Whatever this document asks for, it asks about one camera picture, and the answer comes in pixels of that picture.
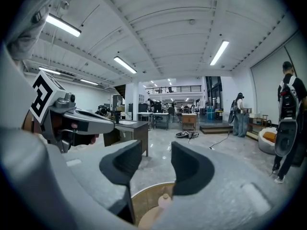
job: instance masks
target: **person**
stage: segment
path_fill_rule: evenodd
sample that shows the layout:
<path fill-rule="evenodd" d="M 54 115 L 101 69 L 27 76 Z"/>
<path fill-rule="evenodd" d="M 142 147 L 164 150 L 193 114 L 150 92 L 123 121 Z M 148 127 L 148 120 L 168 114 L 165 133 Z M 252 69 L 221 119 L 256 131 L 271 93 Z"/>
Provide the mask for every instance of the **person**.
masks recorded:
<path fill-rule="evenodd" d="M 19 67 L 21 61 L 31 58 L 34 46 L 49 15 L 50 3 L 51 0 L 25 0 L 20 12 L 16 15 L 11 29 L 3 40 L 16 67 Z M 51 122 L 54 130 L 62 127 L 62 118 L 58 116 L 54 116 Z M 78 125 L 73 123 L 71 127 L 76 129 Z M 30 111 L 22 128 L 30 132 L 41 133 L 39 122 Z M 98 134 L 94 135 L 90 144 L 94 144 L 97 137 L 99 137 Z"/>
<path fill-rule="evenodd" d="M 305 85 L 299 78 L 294 76 L 294 68 L 289 61 L 285 61 L 283 63 L 283 74 L 284 74 L 283 83 L 289 84 L 290 82 L 293 82 L 292 86 L 295 89 L 298 101 L 302 102 L 303 112 L 306 111 L 307 110 L 307 91 L 306 91 Z M 278 102 L 280 102 L 281 90 L 282 90 L 282 87 L 280 85 L 278 87 L 278 93 L 277 93 Z M 284 182 L 285 175 L 288 173 L 290 169 L 290 166 L 292 164 L 292 161 L 293 161 L 293 158 L 294 158 L 297 146 L 298 146 L 298 140 L 299 140 L 299 134 L 297 134 L 293 147 L 291 151 L 288 153 L 288 155 L 286 156 L 281 168 L 280 168 L 280 165 L 281 165 L 282 157 L 279 157 L 277 155 L 275 156 L 272 172 L 273 174 L 277 174 L 277 178 L 274 181 L 278 184 L 281 184 Z"/>
<path fill-rule="evenodd" d="M 151 112 L 154 113 L 154 101 L 148 98 L 147 103 L 149 103 L 148 106 L 150 106 Z"/>
<path fill-rule="evenodd" d="M 240 92 L 235 100 L 236 108 L 235 119 L 234 119 L 234 127 L 233 127 L 233 135 L 238 137 L 245 137 L 248 127 L 248 117 L 249 115 L 246 113 L 246 109 L 243 106 L 244 96 Z"/>
<path fill-rule="evenodd" d="M 191 106 L 191 113 L 194 113 L 195 105 Z"/>

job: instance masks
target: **cable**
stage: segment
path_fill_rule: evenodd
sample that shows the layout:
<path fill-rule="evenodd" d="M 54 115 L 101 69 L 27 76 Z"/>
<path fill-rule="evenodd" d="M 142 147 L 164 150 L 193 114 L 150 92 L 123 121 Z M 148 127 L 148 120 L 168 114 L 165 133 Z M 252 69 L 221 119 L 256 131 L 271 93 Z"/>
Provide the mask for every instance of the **cable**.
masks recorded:
<path fill-rule="evenodd" d="M 226 139 L 229 137 L 229 134 L 230 134 L 230 132 L 228 132 L 228 135 L 227 135 L 227 137 L 226 137 L 225 139 L 221 140 L 221 141 L 218 142 L 218 143 L 213 144 L 213 145 L 210 146 L 209 148 L 212 150 L 212 147 L 213 147 L 214 145 L 220 144 L 222 141 L 226 140 Z"/>

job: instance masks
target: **table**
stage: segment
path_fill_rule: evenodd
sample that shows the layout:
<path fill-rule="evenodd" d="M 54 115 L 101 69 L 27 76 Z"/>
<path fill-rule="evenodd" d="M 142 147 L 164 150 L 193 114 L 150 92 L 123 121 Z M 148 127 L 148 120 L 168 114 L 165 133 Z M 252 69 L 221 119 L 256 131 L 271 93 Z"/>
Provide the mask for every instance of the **table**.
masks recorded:
<path fill-rule="evenodd" d="M 142 115 L 148 115 L 148 123 L 149 123 L 149 117 L 152 116 L 152 126 L 153 126 L 153 113 L 140 112 L 140 113 L 138 113 L 138 119 L 139 119 L 139 115 L 141 115 L 141 121 L 142 121 Z"/>
<path fill-rule="evenodd" d="M 166 122 L 159 122 L 159 124 L 165 124 L 165 128 L 166 130 L 168 130 L 168 120 L 169 120 L 169 114 L 168 113 L 154 113 L 153 114 L 153 126 L 157 128 L 157 120 L 156 117 L 158 116 L 162 116 L 162 117 L 166 117 Z"/>
<path fill-rule="evenodd" d="M 120 120 L 118 124 L 115 124 L 115 129 L 110 133 L 103 134 L 103 137 L 105 147 L 119 142 L 139 140 L 141 142 L 142 154 L 146 152 L 148 157 L 148 122 Z"/>
<path fill-rule="evenodd" d="M 189 108 L 177 108 L 177 110 L 178 110 L 179 113 L 183 113 L 185 111 L 189 112 Z"/>
<path fill-rule="evenodd" d="M 250 122 L 248 123 L 248 126 L 254 128 L 259 128 L 260 130 L 262 130 L 263 128 L 266 128 L 268 125 L 270 125 L 270 127 L 272 127 L 272 122 L 271 120 L 268 120 L 268 115 L 262 115 L 261 117 L 249 117 Z"/>

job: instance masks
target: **marble floor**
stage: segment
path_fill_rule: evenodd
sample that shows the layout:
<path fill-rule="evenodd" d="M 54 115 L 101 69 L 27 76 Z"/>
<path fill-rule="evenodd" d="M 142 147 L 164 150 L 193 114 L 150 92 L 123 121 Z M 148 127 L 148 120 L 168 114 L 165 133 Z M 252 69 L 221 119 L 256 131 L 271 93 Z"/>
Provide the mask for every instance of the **marble floor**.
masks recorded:
<path fill-rule="evenodd" d="M 175 134 L 178 132 L 180 132 L 179 129 L 169 129 L 168 131 L 152 129 L 149 131 L 149 156 L 143 155 L 139 169 L 131 180 L 132 195 L 153 184 L 175 181 L 175 171 L 171 164 L 171 142 L 180 140 L 188 143 L 189 141 L 187 138 L 176 138 Z M 239 138 L 232 134 L 227 137 L 227 134 L 205 135 L 200 133 L 197 138 L 191 139 L 189 143 L 208 149 L 211 145 L 223 139 L 225 140 L 213 146 L 215 151 L 226 153 L 256 167 L 263 172 L 263 176 L 271 174 L 274 156 L 260 151 L 258 142 L 250 138 Z M 294 191 L 306 167 L 306 159 L 301 167 L 291 167 L 286 175 L 285 182 L 280 187 L 288 192 Z"/>

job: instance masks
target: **railing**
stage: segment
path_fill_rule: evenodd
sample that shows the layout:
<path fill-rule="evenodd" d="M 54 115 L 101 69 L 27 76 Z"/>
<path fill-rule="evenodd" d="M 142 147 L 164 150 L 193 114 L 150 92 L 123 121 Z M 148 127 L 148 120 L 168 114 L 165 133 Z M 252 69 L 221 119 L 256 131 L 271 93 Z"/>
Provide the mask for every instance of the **railing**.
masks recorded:
<path fill-rule="evenodd" d="M 148 94 L 162 94 L 162 93 L 173 93 L 173 92 L 201 92 L 201 85 L 190 85 L 190 86 L 168 86 L 168 87 L 156 87 L 146 89 Z"/>

